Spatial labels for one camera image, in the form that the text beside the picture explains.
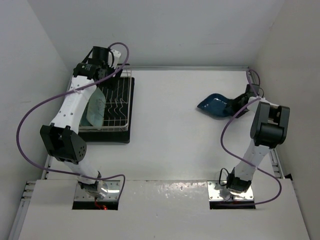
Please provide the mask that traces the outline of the dark blue leaf dish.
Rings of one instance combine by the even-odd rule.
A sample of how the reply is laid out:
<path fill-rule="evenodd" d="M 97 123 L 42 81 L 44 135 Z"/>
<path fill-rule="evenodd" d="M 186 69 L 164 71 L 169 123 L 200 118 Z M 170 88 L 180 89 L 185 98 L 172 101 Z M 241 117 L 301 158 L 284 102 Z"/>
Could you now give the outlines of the dark blue leaf dish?
<path fill-rule="evenodd" d="M 225 101 L 228 99 L 227 97 L 219 94 L 213 93 L 202 100 L 198 105 L 197 109 L 213 118 L 223 119 L 223 109 L 225 107 Z"/>

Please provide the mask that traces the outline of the light green plate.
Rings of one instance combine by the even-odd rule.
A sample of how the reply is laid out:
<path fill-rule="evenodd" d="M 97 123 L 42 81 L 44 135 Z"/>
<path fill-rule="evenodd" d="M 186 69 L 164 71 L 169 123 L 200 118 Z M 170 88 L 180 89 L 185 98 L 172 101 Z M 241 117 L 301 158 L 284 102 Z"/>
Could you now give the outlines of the light green plate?
<path fill-rule="evenodd" d="M 104 113 L 106 107 L 106 98 L 100 88 L 97 88 L 91 95 L 86 119 L 93 127 L 102 127 L 104 122 Z"/>
<path fill-rule="evenodd" d="M 79 126 L 80 127 L 91 127 L 92 126 L 87 119 L 87 114 L 82 115 Z"/>

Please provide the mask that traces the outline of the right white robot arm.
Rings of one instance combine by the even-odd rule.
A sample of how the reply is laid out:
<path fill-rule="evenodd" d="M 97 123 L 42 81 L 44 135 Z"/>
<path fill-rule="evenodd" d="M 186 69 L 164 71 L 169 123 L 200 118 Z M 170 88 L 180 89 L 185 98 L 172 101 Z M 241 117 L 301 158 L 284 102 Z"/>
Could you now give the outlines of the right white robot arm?
<path fill-rule="evenodd" d="M 249 189 L 263 158 L 287 137 L 290 108 L 267 101 L 258 91 L 257 84 L 248 84 L 245 92 L 229 101 L 225 108 L 232 113 L 231 121 L 247 112 L 254 113 L 249 146 L 226 180 L 226 188 L 234 193 L 245 193 Z"/>

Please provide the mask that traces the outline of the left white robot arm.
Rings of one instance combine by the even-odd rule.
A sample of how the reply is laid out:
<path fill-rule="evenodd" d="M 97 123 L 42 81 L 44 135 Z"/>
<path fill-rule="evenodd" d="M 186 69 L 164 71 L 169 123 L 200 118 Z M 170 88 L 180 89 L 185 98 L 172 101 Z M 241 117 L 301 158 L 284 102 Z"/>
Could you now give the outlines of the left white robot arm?
<path fill-rule="evenodd" d="M 112 74 L 119 63 L 117 50 L 94 46 L 84 60 L 76 65 L 70 80 L 71 94 L 64 101 L 49 125 L 43 125 L 40 136 L 48 154 L 68 166 L 77 175 L 81 189 L 95 199 L 108 193 L 101 174 L 85 158 L 86 142 L 79 136 L 83 113 L 96 91 L 95 82 Z"/>

